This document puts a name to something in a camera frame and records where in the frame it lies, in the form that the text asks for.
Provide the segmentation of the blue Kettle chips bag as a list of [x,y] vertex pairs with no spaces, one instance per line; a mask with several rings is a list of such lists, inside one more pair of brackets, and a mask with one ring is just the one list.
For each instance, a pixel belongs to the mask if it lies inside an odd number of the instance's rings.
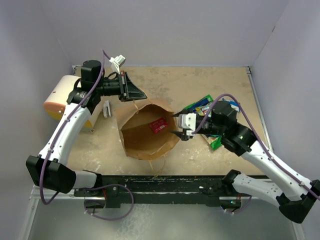
[[211,102],[213,102],[213,100],[211,98],[203,98],[203,99],[189,105],[187,109],[192,112],[195,112],[196,108],[203,107]]

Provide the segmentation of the blue snack packet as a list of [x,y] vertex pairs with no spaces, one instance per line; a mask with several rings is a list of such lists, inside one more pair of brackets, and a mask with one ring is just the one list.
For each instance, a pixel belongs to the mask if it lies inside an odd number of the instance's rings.
[[228,102],[228,103],[230,104],[230,106],[231,106],[234,110],[236,110],[238,113],[241,111],[239,105],[238,105],[235,101],[233,101],[233,100],[228,100],[228,99],[225,99],[225,98],[223,98],[222,100],[225,101],[225,102]]

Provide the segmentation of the green white snack packet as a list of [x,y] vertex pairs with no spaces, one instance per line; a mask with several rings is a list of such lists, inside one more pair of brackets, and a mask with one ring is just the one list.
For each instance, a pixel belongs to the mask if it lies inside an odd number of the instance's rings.
[[[208,98],[208,99],[212,99],[213,100],[213,98],[211,97],[211,95],[210,94],[208,94],[208,95],[206,95],[205,97],[203,97],[203,98],[201,98],[201,99],[204,99],[204,98]],[[204,136],[202,136],[206,141],[207,141],[207,143],[210,145],[210,147],[215,151],[215,150],[217,150],[218,148],[220,148],[221,146],[222,146],[222,144],[221,144],[221,136],[220,137],[210,137],[210,138],[206,138],[206,137],[204,137]]]

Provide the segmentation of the brown paper bag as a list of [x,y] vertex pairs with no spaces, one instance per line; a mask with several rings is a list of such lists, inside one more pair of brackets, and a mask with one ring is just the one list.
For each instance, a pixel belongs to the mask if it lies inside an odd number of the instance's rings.
[[[179,138],[170,133],[178,131],[177,121],[172,117],[174,110],[163,98],[148,98],[134,100],[115,110],[120,141],[126,156],[152,162],[166,158],[168,153],[177,145]],[[154,134],[149,123],[165,118],[168,126]]]

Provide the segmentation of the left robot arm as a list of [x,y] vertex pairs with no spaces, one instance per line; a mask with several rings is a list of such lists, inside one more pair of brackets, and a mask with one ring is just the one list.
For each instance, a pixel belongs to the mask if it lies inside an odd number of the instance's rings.
[[81,66],[81,77],[76,80],[67,98],[63,116],[46,146],[36,156],[30,155],[26,167],[33,183],[59,193],[72,189],[85,190],[91,196],[103,191],[98,173],[73,171],[67,167],[74,142],[85,122],[92,116],[104,96],[118,96],[121,102],[144,100],[146,94],[120,70],[125,58],[110,59],[112,73],[105,76],[102,63],[87,60]]

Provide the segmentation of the red green Fox's candy packet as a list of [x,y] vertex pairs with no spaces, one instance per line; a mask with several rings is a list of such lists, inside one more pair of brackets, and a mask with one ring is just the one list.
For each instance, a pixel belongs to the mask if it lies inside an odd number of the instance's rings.
[[207,114],[207,112],[209,111],[211,105],[212,105],[211,103],[208,103],[206,105],[196,107],[195,111],[199,116],[204,117]]

